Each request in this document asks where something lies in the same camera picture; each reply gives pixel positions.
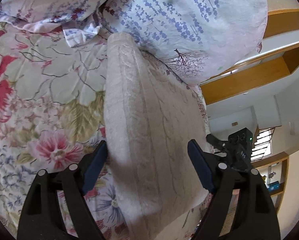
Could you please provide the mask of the wooden wall shelf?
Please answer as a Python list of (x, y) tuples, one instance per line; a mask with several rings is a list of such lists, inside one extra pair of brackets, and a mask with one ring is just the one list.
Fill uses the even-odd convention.
[(281, 152), (263, 159), (254, 159), (252, 165), (260, 172), (275, 210), (278, 212), (284, 196), (288, 176), (289, 155)]

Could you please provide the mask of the pale pink rear pillow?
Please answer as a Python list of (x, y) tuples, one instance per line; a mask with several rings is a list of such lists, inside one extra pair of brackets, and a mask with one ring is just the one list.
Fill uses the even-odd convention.
[(30, 33), (61, 27), (68, 46), (88, 43), (100, 31), (100, 6), (106, 0), (2, 0), (0, 22)]

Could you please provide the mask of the cream cable-knit sweater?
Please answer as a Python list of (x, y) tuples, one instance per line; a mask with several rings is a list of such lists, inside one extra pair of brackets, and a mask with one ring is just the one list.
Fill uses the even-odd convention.
[(188, 239), (205, 190), (187, 153), (209, 150), (197, 96), (126, 33), (108, 38), (104, 120), (118, 205), (131, 239)]

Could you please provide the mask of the floral bed quilt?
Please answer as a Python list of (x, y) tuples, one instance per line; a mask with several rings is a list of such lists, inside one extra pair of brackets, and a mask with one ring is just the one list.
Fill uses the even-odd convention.
[(78, 48), (63, 32), (0, 23), (0, 225), (16, 237), (36, 173), (63, 170), (105, 139), (107, 39)]

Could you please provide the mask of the pink lavender print pillow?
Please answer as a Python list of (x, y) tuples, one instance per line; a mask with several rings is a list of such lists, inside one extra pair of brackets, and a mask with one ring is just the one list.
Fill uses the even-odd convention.
[(103, 11), (110, 32), (130, 34), (189, 85), (254, 51), (267, 19), (267, 0), (108, 0)]

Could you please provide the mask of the wooden door frame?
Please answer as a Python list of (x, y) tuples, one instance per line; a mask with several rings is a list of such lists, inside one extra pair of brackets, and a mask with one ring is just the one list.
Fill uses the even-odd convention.
[(201, 85), (208, 105), (292, 75), (299, 68), (299, 9), (271, 11), (261, 51)]

